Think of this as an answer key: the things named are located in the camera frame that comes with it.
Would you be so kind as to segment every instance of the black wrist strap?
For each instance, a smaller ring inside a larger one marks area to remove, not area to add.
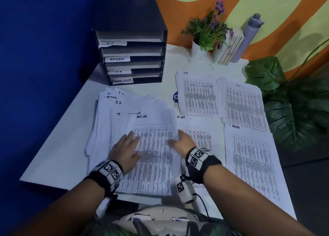
[[[123,178],[122,166],[114,160],[104,160],[89,173],[85,179],[95,181],[104,188],[105,197],[112,197]]]
[[[193,182],[203,184],[203,175],[207,168],[222,162],[206,148],[192,148],[186,155],[186,166]]]

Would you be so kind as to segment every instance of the water bottle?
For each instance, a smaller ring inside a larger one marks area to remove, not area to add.
[[[260,18],[260,14],[254,14],[252,17],[250,17],[249,22],[242,28],[243,36],[245,37],[245,39],[240,44],[240,47],[233,56],[231,60],[232,63],[236,63],[239,61],[247,46],[249,46],[261,26],[264,24],[264,22]]]

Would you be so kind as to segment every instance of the hand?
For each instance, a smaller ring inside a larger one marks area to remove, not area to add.
[[[170,147],[174,148],[181,157],[185,159],[190,149],[196,147],[196,145],[193,142],[193,139],[182,130],[178,130],[178,137],[179,141],[169,139],[168,144]]]
[[[134,132],[129,132],[128,136],[123,135],[122,138],[114,144],[109,159],[115,160],[123,168],[123,174],[127,174],[134,169],[141,157],[140,153],[134,155],[134,151],[139,143],[140,137],[133,140]]]

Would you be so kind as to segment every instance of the desk surface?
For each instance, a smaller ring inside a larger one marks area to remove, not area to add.
[[[247,63],[248,60],[241,59],[238,63],[230,63],[228,66],[216,65],[212,63],[209,53],[203,60],[194,60],[188,49],[167,45],[162,83],[121,85],[118,87],[140,96],[149,94],[158,96],[174,105],[172,98],[177,91],[175,81],[177,71],[210,74],[245,82],[246,78],[242,69]],[[106,87],[108,87],[108,82],[98,66],[72,101],[20,180],[70,190],[87,175],[88,158],[84,154],[84,147],[92,131],[98,95]],[[218,140],[223,147],[220,158],[225,162],[223,125],[219,118],[213,118],[213,120],[218,124]],[[209,195],[202,193],[200,195],[204,196],[204,201],[210,210],[209,215],[220,217]],[[178,197],[160,198],[121,194],[119,199],[148,205],[179,204]],[[199,206],[199,208],[200,212],[203,212],[203,206]]]

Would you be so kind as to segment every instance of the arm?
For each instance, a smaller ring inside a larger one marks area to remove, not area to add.
[[[170,139],[168,143],[185,158],[196,145],[183,131],[178,135],[179,141]],[[314,235],[222,165],[209,166],[203,182],[225,221],[242,234]]]
[[[110,159],[116,160],[127,174],[136,166],[139,154],[133,155],[139,138],[132,141],[133,133],[124,135],[113,146]],[[72,236],[81,234],[88,221],[104,199],[104,188],[86,179],[51,203],[10,236]]]

